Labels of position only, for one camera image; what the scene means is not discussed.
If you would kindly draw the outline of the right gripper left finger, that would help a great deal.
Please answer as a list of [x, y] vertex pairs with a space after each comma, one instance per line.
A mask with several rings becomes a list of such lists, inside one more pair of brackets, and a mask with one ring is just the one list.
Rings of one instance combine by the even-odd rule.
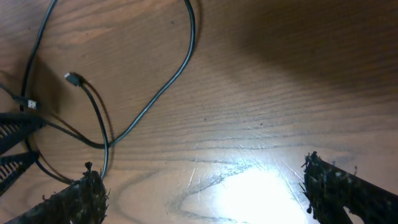
[[101, 175], [91, 166], [91, 162], [86, 162], [81, 179], [6, 223], [101, 224], [106, 218], [109, 194]]

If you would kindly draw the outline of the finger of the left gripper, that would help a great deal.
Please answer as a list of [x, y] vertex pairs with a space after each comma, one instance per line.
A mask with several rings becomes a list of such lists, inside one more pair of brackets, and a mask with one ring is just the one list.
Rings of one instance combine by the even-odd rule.
[[1, 151], [1, 192], [3, 195], [15, 181], [38, 159], [37, 152], [4, 155]]
[[45, 126], [40, 116], [25, 113], [1, 113], [1, 154]]

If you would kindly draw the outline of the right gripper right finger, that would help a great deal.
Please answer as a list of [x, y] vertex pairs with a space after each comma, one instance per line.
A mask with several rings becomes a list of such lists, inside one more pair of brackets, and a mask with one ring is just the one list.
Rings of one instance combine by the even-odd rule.
[[323, 161], [316, 151], [305, 156], [302, 166], [307, 213], [319, 223], [351, 223], [346, 208], [364, 223], [397, 223], [396, 194]]

